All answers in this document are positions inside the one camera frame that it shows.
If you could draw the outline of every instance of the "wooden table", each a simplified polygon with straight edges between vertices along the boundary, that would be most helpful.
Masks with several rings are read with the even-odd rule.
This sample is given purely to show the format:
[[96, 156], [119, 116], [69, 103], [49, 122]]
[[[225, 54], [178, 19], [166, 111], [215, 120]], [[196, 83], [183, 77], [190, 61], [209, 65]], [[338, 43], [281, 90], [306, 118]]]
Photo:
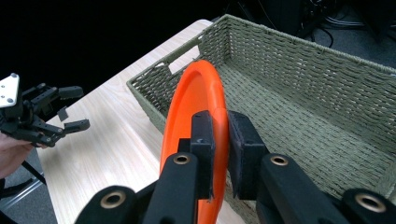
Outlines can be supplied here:
[[[126, 82], [210, 24], [194, 22], [67, 108], [69, 119], [64, 122], [89, 119], [91, 128], [66, 136], [54, 148], [38, 150], [58, 223], [74, 223], [101, 189], [120, 185], [139, 191], [158, 179], [163, 135]], [[189, 63], [196, 54], [194, 50], [185, 54], [173, 66]], [[57, 117], [49, 123], [63, 127]], [[218, 223], [244, 222], [224, 202]]]

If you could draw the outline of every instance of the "screw hole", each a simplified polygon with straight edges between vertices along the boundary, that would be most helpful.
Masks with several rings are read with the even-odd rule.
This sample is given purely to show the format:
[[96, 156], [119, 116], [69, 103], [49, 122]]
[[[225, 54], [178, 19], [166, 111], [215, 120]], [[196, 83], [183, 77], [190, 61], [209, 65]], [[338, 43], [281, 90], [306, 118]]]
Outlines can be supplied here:
[[289, 164], [289, 161], [286, 160], [286, 158], [281, 157], [281, 156], [273, 156], [271, 157], [271, 162], [275, 165], [279, 165], [279, 166], [285, 166], [287, 164]]
[[387, 210], [387, 207], [379, 199], [369, 194], [357, 194], [355, 200], [360, 206], [372, 212], [383, 213]]
[[179, 164], [179, 165], [184, 165], [190, 162], [190, 157], [188, 156], [177, 156], [174, 157], [174, 163]]
[[116, 190], [108, 193], [105, 197], [102, 198], [100, 205], [103, 208], [115, 208], [120, 206], [126, 199], [125, 193], [120, 190]]

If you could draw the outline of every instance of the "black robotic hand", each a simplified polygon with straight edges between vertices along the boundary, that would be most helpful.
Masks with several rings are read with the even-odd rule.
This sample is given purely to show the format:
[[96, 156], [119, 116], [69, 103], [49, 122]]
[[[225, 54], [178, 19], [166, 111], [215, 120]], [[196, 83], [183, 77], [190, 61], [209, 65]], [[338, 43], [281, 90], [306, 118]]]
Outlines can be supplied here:
[[64, 129], [44, 122], [39, 115], [52, 111], [51, 102], [60, 98], [78, 98], [83, 95], [81, 87], [56, 88], [42, 83], [27, 91], [19, 90], [19, 76], [0, 81], [0, 131], [15, 139], [54, 147], [55, 143], [69, 133], [87, 130], [87, 119], [64, 124]]

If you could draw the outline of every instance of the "frisbee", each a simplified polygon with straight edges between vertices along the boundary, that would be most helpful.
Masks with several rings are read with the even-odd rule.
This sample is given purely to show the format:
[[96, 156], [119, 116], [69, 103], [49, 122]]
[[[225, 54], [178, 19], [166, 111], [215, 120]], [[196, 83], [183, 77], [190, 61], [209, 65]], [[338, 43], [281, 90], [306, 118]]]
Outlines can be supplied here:
[[228, 165], [228, 116], [224, 90], [212, 63], [189, 64], [177, 84], [163, 133], [161, 171], [168, 156], [177, 153], [180, 138], [191, 138], [191, 118], [209, 111], [216, 144], [213, 164], [213, 198], [198, 201], [198, 223], [216, 223], [222, 205]]

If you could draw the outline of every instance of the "woven basket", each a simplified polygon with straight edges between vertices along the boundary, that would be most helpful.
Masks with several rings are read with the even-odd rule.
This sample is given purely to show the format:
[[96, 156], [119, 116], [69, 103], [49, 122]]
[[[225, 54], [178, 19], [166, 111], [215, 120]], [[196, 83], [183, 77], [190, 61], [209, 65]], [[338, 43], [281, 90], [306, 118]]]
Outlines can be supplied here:
[[185, 68], [168, 65], [194, 46], [218, 69], [228, 109], [249, 116], [271, 152], [335, 197], [365, 188], [396, 203], [395, 69], [225, 15], [127, 82], [162, 132]]

